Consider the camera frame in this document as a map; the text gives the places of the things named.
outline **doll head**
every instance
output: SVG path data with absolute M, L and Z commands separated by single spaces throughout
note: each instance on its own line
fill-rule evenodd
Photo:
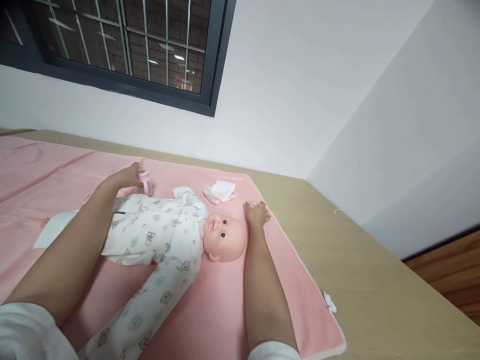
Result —
M 203 225 L 203 248 L 214 262 L 237 260 L 247 245 L 242 223 L 233 217 L 212 213 Z

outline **pink baby bottle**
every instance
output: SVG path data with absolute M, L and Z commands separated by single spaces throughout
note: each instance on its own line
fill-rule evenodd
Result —
M 137 187 L 137 194 L 145 194 L 152 196 L 154 193 L 154 188 L 152 186 L 152 177 L 150 176 L 149 171 L 144 167 L 143 162 L 138 163 L 138 174 L 137 178 L 143 183 L 143 187 Z

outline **white wall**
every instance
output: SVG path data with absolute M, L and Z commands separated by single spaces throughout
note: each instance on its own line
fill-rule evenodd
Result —
M 437 0 L 308 176 L 400 258 L 480 223 L 479 39 Z
M 215 118 L 0 66 L 0 126 L 305 178 L 433 0 L 239 0 Z

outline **beige mattress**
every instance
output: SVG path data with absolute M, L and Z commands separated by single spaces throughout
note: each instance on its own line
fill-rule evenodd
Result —
M 480 359 L 480 327 L 306 181 L 41 130 L 26 139 L 247 173 L 321 290 L 331 295 L 347 359 Z

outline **white onesie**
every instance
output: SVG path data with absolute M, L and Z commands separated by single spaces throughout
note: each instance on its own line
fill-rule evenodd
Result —
M 195 280 L 207 207 L 188 187 L 174 199 L 119 198 L 102 255 L 124 265 L 158 263 L 135 295 L 80 350 L 81 360 L 137 359 Z

